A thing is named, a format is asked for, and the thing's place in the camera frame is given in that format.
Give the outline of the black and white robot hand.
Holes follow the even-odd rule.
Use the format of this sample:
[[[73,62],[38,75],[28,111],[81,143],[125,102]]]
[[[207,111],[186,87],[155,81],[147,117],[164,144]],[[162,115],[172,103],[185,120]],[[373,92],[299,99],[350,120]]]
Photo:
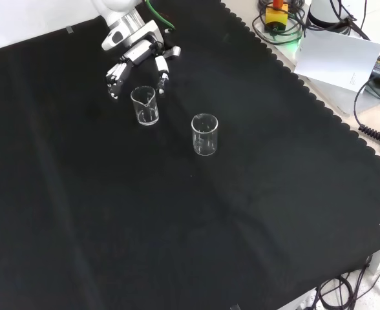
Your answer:
[[[165,96],[170,80],[167,60],[179,57],[181,48],[167,43],[155,21],[147,22],[135,32],[128,32],[124,25],[118,25],[110,31],[102,47],[106,51],[116,47],[125,49],[117,63],[106,73],[108,92],[112,99],[118,99],[132,68],[138,67],[151,57],[154,58],[158,70],[156,92],[160,97]]]

